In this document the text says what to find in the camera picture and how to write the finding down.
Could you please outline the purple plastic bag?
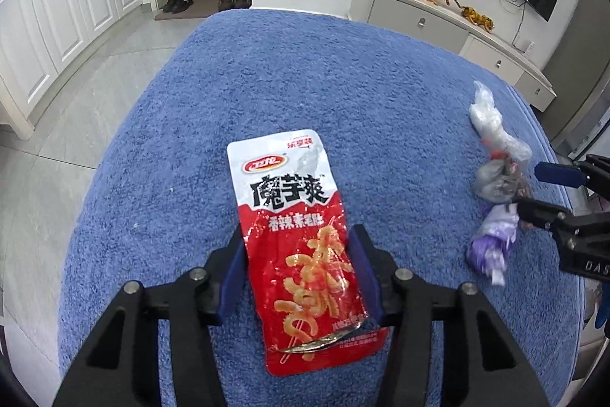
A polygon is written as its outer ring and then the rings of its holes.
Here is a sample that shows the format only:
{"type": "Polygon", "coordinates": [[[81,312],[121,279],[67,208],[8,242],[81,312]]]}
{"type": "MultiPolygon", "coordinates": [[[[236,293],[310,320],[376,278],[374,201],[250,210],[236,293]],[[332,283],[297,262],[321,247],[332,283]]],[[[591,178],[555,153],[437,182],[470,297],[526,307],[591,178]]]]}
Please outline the purple plastic bag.
{"type": "Polygon", "coordinates": [[[493,206],[466,250],[466,261],[494,286],[506,285],[508,255],[516,242],[519,227],[516,203],[493,206]]]}

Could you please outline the red white konjac snack packet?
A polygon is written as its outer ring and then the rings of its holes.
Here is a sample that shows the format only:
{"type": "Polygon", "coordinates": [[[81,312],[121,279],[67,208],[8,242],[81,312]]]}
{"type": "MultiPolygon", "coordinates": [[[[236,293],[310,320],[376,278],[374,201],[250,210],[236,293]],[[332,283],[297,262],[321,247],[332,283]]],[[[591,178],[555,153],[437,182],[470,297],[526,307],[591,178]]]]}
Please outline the red white konjac snack packet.
{"type": "Polygon", "coordinates": [[[379,352],[388,333],[363,330],[368,313],[318,133],[233,142],[228,163],[268,372],[302,374],[379,352]]]}

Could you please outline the clear white plastic bag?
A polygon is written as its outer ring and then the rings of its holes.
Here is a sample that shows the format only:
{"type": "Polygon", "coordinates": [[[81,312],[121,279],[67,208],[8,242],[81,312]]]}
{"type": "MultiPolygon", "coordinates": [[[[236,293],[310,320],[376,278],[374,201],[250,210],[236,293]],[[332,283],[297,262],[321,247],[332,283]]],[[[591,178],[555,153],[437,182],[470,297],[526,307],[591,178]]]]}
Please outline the clear white plastic bag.
{"type": "Polygon", "coordinates": [[[474,85],[474,102],[469,106],[472,126],[492,151],[505,153],[518,163],[526,164],[533,157],[530,146],[504,130],[502,115],[495,106],[491,90],[478,80],[474,85]]]}

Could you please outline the grey refrigerator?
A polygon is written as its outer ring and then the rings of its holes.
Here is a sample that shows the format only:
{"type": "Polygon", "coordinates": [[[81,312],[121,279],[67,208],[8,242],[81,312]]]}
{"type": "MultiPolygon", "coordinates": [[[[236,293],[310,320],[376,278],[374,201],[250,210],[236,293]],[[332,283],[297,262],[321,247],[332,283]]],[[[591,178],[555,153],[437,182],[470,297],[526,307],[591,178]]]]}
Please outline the grey refrigerator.
{"type": "Polygon", "coordinates": [[[540,121],[555,140],[575,118],[609,63],[609,0],[578,0],[568,28],[543,69],[556,94],[540,121]]]}

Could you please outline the white router device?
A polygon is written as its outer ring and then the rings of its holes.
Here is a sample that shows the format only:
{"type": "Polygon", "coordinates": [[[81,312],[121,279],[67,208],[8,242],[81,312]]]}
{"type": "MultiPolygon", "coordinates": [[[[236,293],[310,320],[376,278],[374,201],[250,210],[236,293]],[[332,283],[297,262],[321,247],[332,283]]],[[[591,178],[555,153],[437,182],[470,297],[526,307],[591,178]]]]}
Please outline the white router device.
{"type": "Polygon", "coordinates": [[[530,52],[530,50],[533,48],[533,41],[532,40],[525,40],[523,41],[523,53],[524,54],[528,54],[530,52]]]}

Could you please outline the blue fluffy towel mat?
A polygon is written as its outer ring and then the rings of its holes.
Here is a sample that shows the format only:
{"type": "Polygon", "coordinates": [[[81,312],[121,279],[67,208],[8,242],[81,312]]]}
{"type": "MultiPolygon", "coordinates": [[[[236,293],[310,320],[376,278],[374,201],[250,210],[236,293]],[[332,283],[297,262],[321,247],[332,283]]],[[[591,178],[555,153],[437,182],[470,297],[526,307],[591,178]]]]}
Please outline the blue fluffy towel mat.
{"type": "Polygon", "coordinates": [[[472,128],[477,84],[533,161],[555,155],[533,110],[494,74],[426,42],[334,16],[232,10],[202,22],[157,73],[109,144],[74,228],[59,308],[67,371],[121,286],[172,282],[237,223],[226,148],[311,129],[347,222],[430,283],[474,281],[557,405],[575,369],[584,284],[562,273],[547,232],[521,232],[506,283],[465,248],[486,206],[472,190],[487,152],[472,128]]]}

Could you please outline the white TV console cabinet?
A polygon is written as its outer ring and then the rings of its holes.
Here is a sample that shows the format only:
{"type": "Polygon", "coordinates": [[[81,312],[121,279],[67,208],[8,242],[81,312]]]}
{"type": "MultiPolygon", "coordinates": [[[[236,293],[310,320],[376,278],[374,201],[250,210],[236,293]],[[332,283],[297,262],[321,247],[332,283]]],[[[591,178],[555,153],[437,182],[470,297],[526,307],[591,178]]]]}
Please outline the white TV console cabinet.
{"type": "Polygon", "coordinates": [[[514,47],[425,0],[352,0],[347,18],[421,39],[459,55],[515,87],[539,111],[546,111],[556,98],[543,72],[514,47]]]}

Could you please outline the brown door mat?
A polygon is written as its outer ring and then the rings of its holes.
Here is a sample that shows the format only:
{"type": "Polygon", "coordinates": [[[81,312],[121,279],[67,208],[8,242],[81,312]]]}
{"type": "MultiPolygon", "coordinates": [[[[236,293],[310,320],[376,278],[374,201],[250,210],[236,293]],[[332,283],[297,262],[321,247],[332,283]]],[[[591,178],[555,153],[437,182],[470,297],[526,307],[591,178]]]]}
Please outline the brown door mat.
{"type": "Polygon", "coordinates": [[[158,10],[155,13],[156,21],[169,21],[170,19],[206,19],[218,12],[218,0],[193,0],[188,9],[173,13],[158,10]]]}

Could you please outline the white lower cabinets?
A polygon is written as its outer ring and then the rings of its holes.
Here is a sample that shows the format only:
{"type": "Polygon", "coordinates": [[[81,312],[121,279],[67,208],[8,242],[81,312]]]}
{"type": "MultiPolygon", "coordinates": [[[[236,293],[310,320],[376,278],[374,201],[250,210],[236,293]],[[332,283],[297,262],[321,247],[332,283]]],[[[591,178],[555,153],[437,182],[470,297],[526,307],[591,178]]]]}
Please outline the white lower cabinets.
{"type": "Polygon", "coordinates": [[[1,123],[22,140],[52,86],[143,0],[1,0],[1,123]]]}

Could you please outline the black shoes pair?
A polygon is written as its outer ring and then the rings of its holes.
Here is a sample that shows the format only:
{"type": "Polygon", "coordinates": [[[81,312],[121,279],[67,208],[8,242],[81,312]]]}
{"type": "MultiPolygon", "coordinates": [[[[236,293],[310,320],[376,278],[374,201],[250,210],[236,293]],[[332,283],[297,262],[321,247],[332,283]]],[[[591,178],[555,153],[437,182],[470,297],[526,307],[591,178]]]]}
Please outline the black shoes pair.
{"type": "Polygon", "coordinates": [[[193,4],[193,0],[169,0],[163,5],[163,13],[177,14],[185,12],[193,4]]]}

